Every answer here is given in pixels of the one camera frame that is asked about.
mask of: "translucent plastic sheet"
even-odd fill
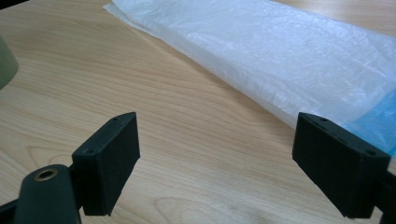
[[[113,0],[105,9],[295,127],[331,119],[396,154],[396,38],[265,0]]]

